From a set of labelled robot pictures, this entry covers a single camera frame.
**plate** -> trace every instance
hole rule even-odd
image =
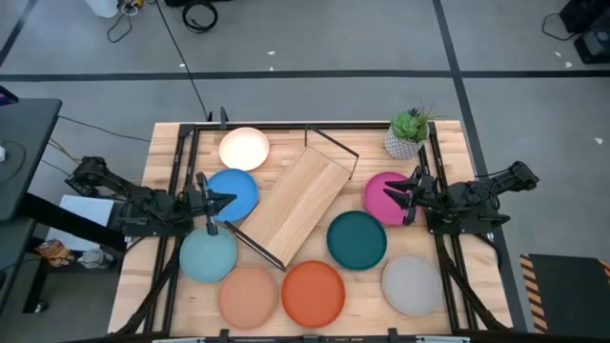
[[[432,312],[441,296],[437,269],[412,254],[403,254],[388,262],[381,276],[381,288],[395,310],[412,316]]]
[[[258,186],[247,172],[229,169],[219,171],[208,181],[208,188],[214,192],[235,194],[237,198],[214,217],[217,221],[237,221],[244,218],[258,202]]]
[[[263,325],[276,307],[275,279],[262,268],[237,268],[220,283],[218,309],[236,328],[254,329]]]
[[[212,236],[207,229],[193,230],[180,248],[180,268],[189,278],[205,283],[220,281],[237,260],[237,241],[227,229],[218,227]]]
[[[364,188],[364,207],[377,220],[388,225],[402,225],[402,218],[407,215],[407,210],[401,210],[400,206],[392,198],[383,192],[384,189],[392,189],[385,185],[386,181],[404,181],[407,176],[393,171],[380,172],[371,177]]]
[[[341,266],[363,271],[383,258],[388,239],[381,224],[370,214],[349,211],[333,220],[326,233],[328,250]]]
[[[345,287],[339,273],[321,261],[305,261],[292,268],[282,285],[286,314],[305,328],[331,324],[345,303]]]
[[[254,128],[235,129],[220,142],[220,160],[225,166],[251,171],[260,166],[269,155],[267,136]]]

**potted plant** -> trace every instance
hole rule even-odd
[[[431,118],[423,106],[397,114],[385,135],[385,150],[396,159],[417,155],[430,134],[428,121]]]

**cable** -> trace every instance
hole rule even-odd
[[[138,8],[132,4],[132,1],[128,1],[128,2],[125,2],[123,4],[123,6],[121,6],[121,13],[122,14],[118,17],[118,19],[116,19],[116,22],[114,23],[114,25],[112,25],[108,29],[108,31],[106,31],[106,39],[108,39],[108,41],[111,43],[120,42],[123,38],[125,38],[126,35],[128,35],[132,31],[133,26],[132,26],[131,17],[138,13]],[[121,19],[123,19],[123,17],[127,17],[127,21],[129,23],[130,27],[127,29],[127,31],[125,33],[121,34],[120,37],[118,37],[116,39],[112,39],[111,32],[118,26],[118,23],[121,22]]]
[[[15,171],[12,172],[11,175],[9,175],[9,177],[5,178],[4,180],[0,180],[0,186],[3,186],[5,183],[7,183],[9,180],[11,180],[19,171],[21,171],[21,168],[23,167],[23,164],[26,161],[26,148],[24,148],[21,143],[19,142],[15,142],[15,141],[3,141],[4,143],[12,143],[14,145],[16,145],[19,149],[21,149],[21,152],[23,153],[23,158],[21,159],[21,162],[19,163],[19,167],[17,167],[17,169]]]
[[[49,162],[47,162],[47,161],[45,161],[43,159],[41,159],[40,162],[46,164],[47,166],[49,166],[49,167],[51,167],[51,168],[53,168],[53,169],[55,169],[55,170],[57,170],[59,172],[64,173],[67,177],[70,177],[70,174],[67,171],[64,171],[63,169],[61,169],[61,168],[59,168],[57,166],[52,165],[51,163],[49,163]]]
[[[63,115],[60,115],[59,117],[60,117],[60,118],[62,118],[62,119],[64,119],[64,120],[71,121],[72,123],[76,123],[76,124],[79,124],[79,125],[82,125],[82,126],[85,126],[85,127],[88,127],[88,128],[92,128],[92,129],[100,130],[100,131],[103,131],[103,132],[105,132],[105,133],[115,135],[115,136],[117,136],[117,137],[121,137],[121,138],[127,138],[127,139],[133,139],[133,140],[139,140],[139,141],[142,141],[142,142],[151,143],[151,141],[150,141],[150,140],[148,140],[148,139],[144,139],[144,138],[140,138],[140,137],[134,137],[134,136],[130,136],[130,135],[127,135],[127,134],[121,134],[121,133],[112,132],[112,131],[109,131],[109,130],[106,130],[106,129],[102,129],[102,128],[100,128],[100,127],[96,127],[95,125],[91,125],[91,124],[83,123],[83,122],[80,122],[80,121],[78,121],[78,120],[75,120],[75,119],[72,119],[72,118],[69,118],[69,117],[65,117],[65,116],[63,116]]]
[[[165,24],[165,28],[167,29],[168,33],[170,34],[170,38],[172,39],[173,45],[175,46],[175,49],[178,51],[178,54],[180,55],[180,59],[182,60],[182,63],[184,64],[184,68],[187,70],[187,74],[189,75],[189,79],[191,80],[191,85],[193,85],[194,93],[197,95],[197,100],[199,100],[199,104],[201,104],[201,108],[203,109],[203,114],[206,117],[206,120],[208,120],[208,111],[206,110],[206,106],[203,104],[203,100],[201,100],[201,95],[199,94],[199,91],[197,90],[197,86],[194,84],[193,75],[191,74],[191,69],[189,69],[189,65],[187,64],[187,61],[184,59],[184,55],[182,54],[182,51],[178,47],[178,44],[176,43],[175,39],[173,38],[173,34],[172,34],[172,31],[170,30],[170,26],[168,25],[168,22],[165,19],[165,15],[163,15],[163,10],[161,9],[161,5],[159,5],[158,1],[155,1],[155,4],[156,4],[156,7],[159,9],[159,14],[161,14],[161,19],[163,19],[163,24]]]
[[[125,253],[129,252],[133,247],[135,247],[138,243],[140,243],[141,241],[144,240],[145,237],[140,237],[138,239],[136,239],[129,247],[127,247],[127,249],[125,250]]]
[[[574,38],[574,36],[575,36],[575,35],[579,34],[578,32],[574,32],[574,33],[570,34],[569,36],[567,36],[567,37],[565,37],[565,38],[562,38],[562,37],[558,37],[558,36],[556,36],[556,35],[555,35],[555,34],[553,34],[553,33],[549,33],[549,32],[547,32],[547,31],[544,29],[544,28],[546,27],[546,21],[547,21],[547,19],[548,19],[549,17],[551,17],[551,16],[553,16],[553,15],[559,15],[559,13],[557,12],[557,13],[550,13],[550,14],[547,14],[547,15],[544,17],[544,20],[542,20],[542,28],[541,28],[542,33],[546,34],[547,36],[549,36],[549,37],[551,37],[551,38],[555,38],[555,39],[557,39],[557,40],[559,40],[559,41],[561,41],[561,42],[568,41],[568,40],[570,40],[570,39]]]
[[[70,160],[72,160],[72,162],[74,162],[76,165],[80,164],[80,159],[76,158],[74,156],[71,155],[71,153],[68,152],[68,150],[66,150],[66,148],[64,148],[61,144],[59,144],[59,142],[57,142],[56,140],[50,138],[50,143],[48,143],[50,146],[56,148],[57,150],[59,150],[61,153],[65,154],[66,156],[68,156],[68,158]]]
[[[197,23],[194,19],[188,16],[189,10],[191,10],[195,6],[203,6],[204,8],[210,10],[213,14],[213,20],[210,25],[201,25]],[[184,6],[182,9],[182,22],[187,27],[187,30],[194,33],[205,33],[211,30],[214,26],[216,26],[216,22],[218,22],[218,11],[216,8],[205,0],[194,0]]]

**white plate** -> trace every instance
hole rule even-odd
[[[269,155],[267,136],[257,129],[239,128],[220,142],[220,160],[229,168],[251,171]]]

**light blue plate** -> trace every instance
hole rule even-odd
[[[247,172],[227,169],[214,174],[208,182],[214,192],[235,194],[237,198],[214,217],[217,221],[237,221],[244,218],[258,202],[258,186]]]
[[[205,283],[222,280],[237,260],[237,241],[227,229],[218,227],[211,236],[205,228],[193,230],[180,248],[180,267],[189,278]]]

